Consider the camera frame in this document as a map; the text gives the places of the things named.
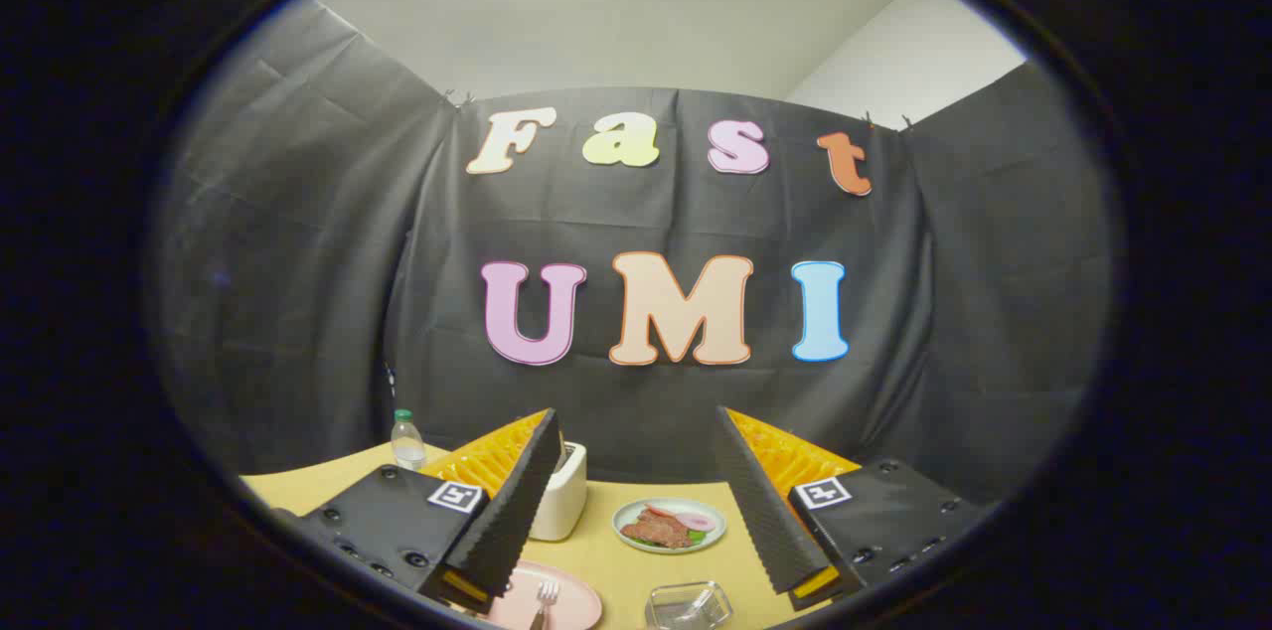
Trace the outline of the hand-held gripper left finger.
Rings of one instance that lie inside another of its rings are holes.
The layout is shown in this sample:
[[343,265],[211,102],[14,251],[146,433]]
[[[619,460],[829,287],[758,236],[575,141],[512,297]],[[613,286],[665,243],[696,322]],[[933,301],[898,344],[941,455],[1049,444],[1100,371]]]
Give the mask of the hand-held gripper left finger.
[[422,470],[382,465],[313,512],[273,514],[366,577],[486,613],[506,591],[562,451],[555,409],[541,409]]

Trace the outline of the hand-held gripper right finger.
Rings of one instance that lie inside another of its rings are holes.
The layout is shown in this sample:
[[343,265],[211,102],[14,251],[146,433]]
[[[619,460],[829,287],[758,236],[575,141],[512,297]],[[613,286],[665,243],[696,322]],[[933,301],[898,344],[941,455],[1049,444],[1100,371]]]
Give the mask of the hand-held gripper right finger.
[[717,473],[795,610],[915,570],[991,513],[899,459],[855,462],[735,409],[715,416]]

